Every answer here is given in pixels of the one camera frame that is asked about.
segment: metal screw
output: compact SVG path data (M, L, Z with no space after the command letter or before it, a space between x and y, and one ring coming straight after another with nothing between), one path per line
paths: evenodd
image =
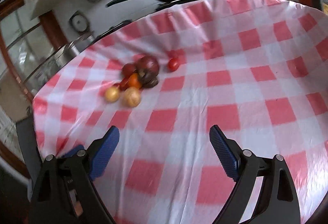
M84 149L81 149L77 152L77 156L84 156L86 154L86 151Z
M283 161L284 160L284 157L282 155L276 155L276 158L279 160L279 161Z
M46 160L47 161L50 161L50 160L52 160L54 158L54 155L47 155L46 156Z
M246 149L243 151L243 154L244 154L244 156L251 156L252 152Z

